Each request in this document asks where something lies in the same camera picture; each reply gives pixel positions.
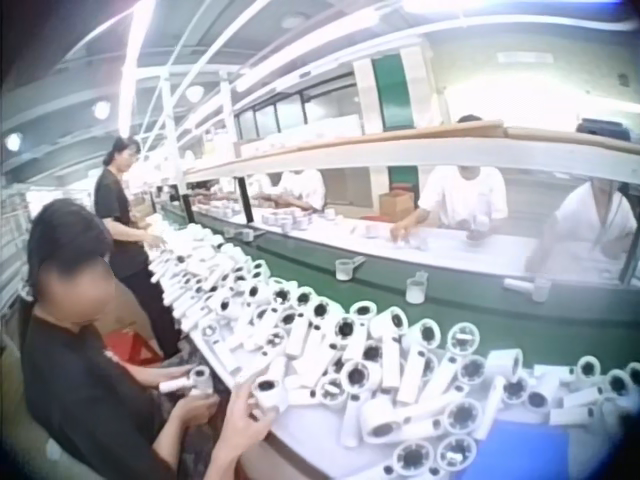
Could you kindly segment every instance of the cardboard box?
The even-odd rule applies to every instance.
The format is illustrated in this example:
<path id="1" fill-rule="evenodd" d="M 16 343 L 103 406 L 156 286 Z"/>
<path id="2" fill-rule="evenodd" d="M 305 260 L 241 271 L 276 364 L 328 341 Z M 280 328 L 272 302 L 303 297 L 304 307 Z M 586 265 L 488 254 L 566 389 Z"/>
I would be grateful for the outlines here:
<path id="1" fill-rule="evenodd" d="M 413 193 L 392 190 L 380 195 L 380 215 L 399 222 L 415 210 Z"/>

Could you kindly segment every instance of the white shirt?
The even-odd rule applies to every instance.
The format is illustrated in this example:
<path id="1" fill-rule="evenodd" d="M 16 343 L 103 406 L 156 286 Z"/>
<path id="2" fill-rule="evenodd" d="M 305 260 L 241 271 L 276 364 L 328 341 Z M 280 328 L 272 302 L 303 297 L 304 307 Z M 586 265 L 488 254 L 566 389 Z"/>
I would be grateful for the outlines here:
<path id="1" fill-rule="evenodd" d="M 600 222 L 591 182 L 579 186 L 556 210 L 557 232 L 563 240 L 601 244 L 633 234 L 637 222 L 624 195 L 614 192 L 604 225 Z"/>
<path id="2" fill-rule="evenodd" d="M 269 179 L 269 176 L 264 173 L 251 175 L 247 179 L 247 191 L 249 192 L 249 197 L 254 197 L 259 193 L 270 192 L 271 189 L 271 180 Z"/>
<path id="3" fill-rule="evenodd" d="M 509 215 L 504 178 L 494 167 L 480 167 L 474 180 L 462 178 L 456 166 L 434 168 L 418 206 L 429 211 L 439 207 L 440 222 L 447 226 L 465 219 L 473 222 L 478 214 L 493 220 Z"/>
<path id="4" fill-rule="evenodd" d="M 236 191 L 236 181 L 232 177 L 220 177 L 218 183 L 211 187 L 210 191 L 216 195 L 234 193 Z"/>
<path id="5" fill-rule="evenodd" d="M 316 210 L 324 208 L 326 190 L 322 174 L 315 169 L 304 170 L 302 173 L 284 172 L 280 183 L 273 193 L 290 195 L 307 202 Z"/>

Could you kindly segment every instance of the white table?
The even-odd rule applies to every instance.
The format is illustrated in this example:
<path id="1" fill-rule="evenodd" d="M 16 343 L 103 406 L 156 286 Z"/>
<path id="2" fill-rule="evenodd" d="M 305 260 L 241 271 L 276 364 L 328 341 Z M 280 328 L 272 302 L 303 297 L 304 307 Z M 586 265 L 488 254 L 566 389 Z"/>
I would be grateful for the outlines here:
<path id="1" fill-rule="evenodd" d="M 281 233 L 279 227 L 262 223 L 263 214 L 274 211 L 253 208 L 253 226 Z M 328 221 L 320 215 L 313 215 L 312 219 L 307 230 L 294 230 L 288 236 L 356 254 L 504 277 L 529 276 L 525 262 L 537 243 L 534 238 L 511 235 L 492 235 L 482 242 L 470 242 L 462 231 L 419 228 L 412 234 L 410 244 L 394 244 L 389 236 L 391 225 L 388 223 L 342 217 Z M 243 213 L 221 220 L 246 225 Z M 376 226 L 377 238 L 365 237 L 367 225 Z M 563 282 L 616 284 L 623 263 L 624 258 L 610 260 L 587 243 L 566 242 L 556 246 L 545 271 L 541 273 Z"/>

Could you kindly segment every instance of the worker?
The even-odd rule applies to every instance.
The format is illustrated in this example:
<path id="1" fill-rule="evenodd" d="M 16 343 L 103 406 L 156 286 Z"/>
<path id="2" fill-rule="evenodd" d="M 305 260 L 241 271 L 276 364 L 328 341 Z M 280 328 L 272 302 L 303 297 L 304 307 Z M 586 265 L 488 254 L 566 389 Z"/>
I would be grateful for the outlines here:
<path id="1" fill-rule="evenodd" d="M 605 257 L 619 259 L 629 251 L 636 227 L 629 201 L 618 192 L 618 182 L 592 178 L 571 192 L 547 222 L 526 269 L 541 271 L 555 245 L 566 241 L 587 242 Z"/>
<path id="2" fill-rule="evenodd" d="M 247 178 L 247 192 L 249 198 L 259 198 L 262 193 L 273 190 L 273 185 L 269 179 L 269 175 L 265 173 L 256 173 Z"/>
<path id="3" fill-rule="evenodd" d="M 179 351 L 180 333 L 173 314 L 162 301 L 162 288 L 151 283 L 149 257 L 143 244 L 160 247 L 164 240 L 135 228 L 129 200 L 122 188 L 122 175 L 138 158 L 140 143 L 133 138 L 118 137 L 104 159 L 105 169 L 96 181 L 94 210 L 104 221 L 113 238 L 109 265 L 114 275 L 136 297 L 151 322 L 151 329 L 165 358 Z"/>
<path id="4" fill-rule="evenodd" d="M 458 123 L 480 121 L 465 115 Z M 438 210 L 439 226 L 467 231 L 469 240 L 481 240 L 498 230 L 507 218 L 507 193 L 504 178 L 494 167 L 438 166 L 433 169 L 420 194 L 418 209 L 391 228 L 394 242 L 406 240 L 431 212 Z M 482 228 L 478 218 L 485 219 Z"/>
<path id="5" fill-rule="evenodd" d="M 278 208 L 298 207 L 321 212 L 326 199 L 324 179 L 316 169 L 284 172 L 278 186 L 259 195 L 259 198 L 274 202 Z"/>
<path id="6" fill-rule="evenodd" d="M 210 200 L 235 200 L 238 198 L 236 181 L 233 177 L 220 177 L 209 193 Z"/>
<path id="7" fill-rule="evenodd" d="M 186 395 L 165 411 L 166 397 L 153 392 L 193 365 L 144 368 L 105 354 L 94 323 L 115 300 L 111 242 L 100 220 L 70 199 L 54 200 L 33 221 L 19 319 L 29 413 L 106 480 L 232 479 L 238 458 L 265 437 L 274 412 L 251 419 L 251 384 L 244 383 L 232 392 L 214 442 L 206 424 L 217 395 Z M 189 432 L 197 441 L 183 442 Z"/>

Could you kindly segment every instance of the pillar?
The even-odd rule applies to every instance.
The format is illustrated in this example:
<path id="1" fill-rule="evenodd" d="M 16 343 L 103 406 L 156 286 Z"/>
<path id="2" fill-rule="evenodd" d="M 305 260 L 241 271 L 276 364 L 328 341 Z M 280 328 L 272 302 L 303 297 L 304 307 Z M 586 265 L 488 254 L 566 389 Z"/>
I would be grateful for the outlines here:
<path id="1" fill-rule="evenodd" d="M 382 133 L 382 112 L 376 77 L 371 59 L 353 62 L 353 73 L 358 88 L 358 98 L 362 110 L 362 126 L 365 135 Z M 380 195 L 389 191 L 389 172 L 387 167 L 370 167 L 371 203 L 376 212 L 380 211 Z"/>

